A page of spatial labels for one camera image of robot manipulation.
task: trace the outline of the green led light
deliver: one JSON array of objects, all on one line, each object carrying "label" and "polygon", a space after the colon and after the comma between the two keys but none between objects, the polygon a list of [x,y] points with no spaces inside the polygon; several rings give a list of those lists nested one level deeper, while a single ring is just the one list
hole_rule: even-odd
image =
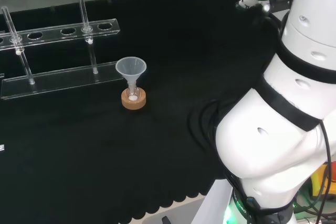
[{"label": "green led light", "polygon": [[224,213],[223,224],[238,224],[235,216],[233,215],[230,207],[227,207]]}]

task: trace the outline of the clear acrylic stand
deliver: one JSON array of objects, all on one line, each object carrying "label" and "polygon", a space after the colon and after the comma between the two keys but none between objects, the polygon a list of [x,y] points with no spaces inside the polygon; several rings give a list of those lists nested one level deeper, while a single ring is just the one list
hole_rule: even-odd
[{"label": "clear acrylic stand", "polygon": [[[83,23],[16,31],[8,8],[2,11],[9,33],[0,32],[0,51],[14,49],[18,55],[25,76],[2,80],[0,98],[7,100],[38,93],[52,92],[122,79],[116,71],[116,62],[97,64],[93,49],[94,37],[116,35],[120,32],[116,19],[89,22],[84,0],[79,0]],[[25,47],[61,42],[65,40],[84,39],[89,50],[91,65],[33,74],[25,55]]]}]

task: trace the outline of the funnel stem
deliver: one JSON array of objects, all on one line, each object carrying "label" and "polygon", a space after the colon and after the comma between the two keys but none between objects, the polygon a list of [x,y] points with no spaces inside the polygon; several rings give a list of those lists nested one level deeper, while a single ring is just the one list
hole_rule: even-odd
[{"label": "funnel stem", "polygon": [[137,88],[135,84],[136,84],[136,81],[128,82],[128,87],[130,89],[130,95],[134,95],[135,89]]}]

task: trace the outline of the circular hole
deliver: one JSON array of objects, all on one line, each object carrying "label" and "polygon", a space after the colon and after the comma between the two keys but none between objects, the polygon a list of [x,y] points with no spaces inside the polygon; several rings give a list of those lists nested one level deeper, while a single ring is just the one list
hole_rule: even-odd
[{"label": "circular hole", "polygon": [[130,99],[131,101],[136,101],[138,97],[136,95],[130,95],[128,99]]},{"label": "circular hole", "polygon": [[306,89],[306,90],[310,89],[310,84],[304,80],[296,79],[295,82],[297,85],[299,85],[303,89]]},{"label": "circular hole", "polygon": [[324,61],[326,60],[327,56],[321,52],[311,52],[311,55],[316,59],[316,60],[321,60]]},{"label": "circular hole", "polygon": [[43,33],[32,33],[32,34],[28,34],[28,39],[31,39],[31,40],[37,40],[39,38],[41,38],[43,36]]},{"label": "circular hole", "polygon": [[306,17],[301,15],[299,17],[299,20],[300,20],[301,24],[303,24],[304,26],[306,26],[306,27],[309,26],[309,20]]},{"label": "circular hole", "polygon": [[103,24],[99,24],[98,28],[100,30],[106,31],[112,28],[112,24],[111,23],[103,23]]},{"label": "circular hole", "polygon": [[253,188],[253,191],[255,191],[255,192],[256,192],[256,194],[258,194],[258,195],[260,195],[260,196],[261,196],[261,192],[260,192],[260,191],[258,191],[256,188]]},{"label": "circular hole", "polygon": [[61,34],[63,35],[71,35],[74,34],[76,32],[76,29],[74,28],[65,28],[61,30]]}]

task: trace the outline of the rack hole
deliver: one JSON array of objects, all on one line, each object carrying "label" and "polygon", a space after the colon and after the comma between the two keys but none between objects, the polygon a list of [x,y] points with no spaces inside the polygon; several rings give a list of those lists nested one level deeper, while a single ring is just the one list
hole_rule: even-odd
[{"label": "rack hole", "polygon": [[303,89],[306,89],[306,90],[310,89],[310,84],[304,80],[296,79],[295,82],[297,85],[299,85]]},{"label": "rack hole", "polygon": [[61,30],[61,34],[63,35],[71,35],[74,34],[76,32],[76,29],[74,28],[65,28]]},{"label": "rack hole", "polygon": [[311,52],[311,55],[316,59],[316,60],[321,60],[324,61],[326,60],[327,56],[321,52]]},{"label": "rack hole", "polygon": [[99,24],[98,28],[100,30],[106,31],[112,28],[112,24],[111,23],[103,23],[103,24]]},{"label": "rack hole", "polygon": [[32,33],[32,34],[28,34],[28,39],[37,40],[37,39],[41,38],[42,36],[43,36],[43,33],[41,33],[41,32]]}]

